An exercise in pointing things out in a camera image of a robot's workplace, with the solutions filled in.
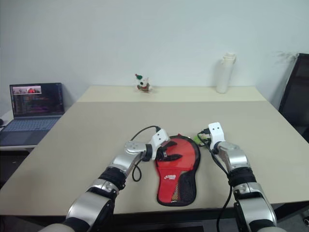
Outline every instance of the white water bottle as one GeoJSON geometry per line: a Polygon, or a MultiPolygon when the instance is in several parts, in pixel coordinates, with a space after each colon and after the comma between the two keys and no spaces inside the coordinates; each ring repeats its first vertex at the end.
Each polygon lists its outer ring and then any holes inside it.
{"type": "Polygon", "coordinates": [[[236,61],[236,55],[233,53],[226,53],[221,61],[220,74],[217,78],[217,92],[226,93],[228,84],[231,79],[234,63],[236,61]]]}

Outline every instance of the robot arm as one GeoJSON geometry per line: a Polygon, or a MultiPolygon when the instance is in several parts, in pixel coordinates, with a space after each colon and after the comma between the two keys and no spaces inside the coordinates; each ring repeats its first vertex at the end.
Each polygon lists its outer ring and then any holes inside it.
{"type": "Polygon", "coordinates": [[[284,232],[262,187],[257,183],[246,154],[239,146],[225,141],[220,123],[209,124],[210,148],[224,162],[228,183],[233,187],[236,220],[241,232],[284,232]]]}
{"type": "Polygon", "coordinates": [[[125,152],[116,156],[107,169],[96,179],[70,207],[62,224],[52,224],[41,232],[86,232],[103,229],[113,214],[115,198],[125,187],[126,178],[134,164],[142,159],[155,159],[158,149],[169,141],[164,129],[160,129],[150,142],[129,141],[125,152]]]}

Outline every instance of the laptop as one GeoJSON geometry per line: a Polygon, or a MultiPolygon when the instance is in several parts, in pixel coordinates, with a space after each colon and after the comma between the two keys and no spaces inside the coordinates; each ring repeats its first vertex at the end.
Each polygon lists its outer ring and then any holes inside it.
{"type": "Polygon", "coordinates": [[[14,120],[0,132],[0,146],[37,145],[64,114],[62,84],[10,85],[14,120]]]}

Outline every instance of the small figurine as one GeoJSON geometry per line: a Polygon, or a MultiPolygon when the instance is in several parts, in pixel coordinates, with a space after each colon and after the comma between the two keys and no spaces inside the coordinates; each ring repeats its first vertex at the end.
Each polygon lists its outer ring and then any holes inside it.
{"type": "Polygon", "coordinates": [[[144,78],[141,75],[135,74],[136,78],[139,81],[139,84],[137,85],[137,88],[143,92],[149,92],[152,88],[149,84],[149,78],[144,78]]]}

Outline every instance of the laptop touchpad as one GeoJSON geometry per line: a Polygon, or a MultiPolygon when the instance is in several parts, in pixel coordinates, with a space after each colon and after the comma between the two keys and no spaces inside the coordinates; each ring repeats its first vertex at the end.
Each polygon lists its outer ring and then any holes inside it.
{"type": "Polygon", "coordinates": [[[31,136],[32,132],[15,132],[15,133],[9,133],[7,136],[5,136],[2,139],[3,144],[6,144],[6,146],[9,145],[16,145],[16,144],[23,144],[29,136],[31,136]]]}

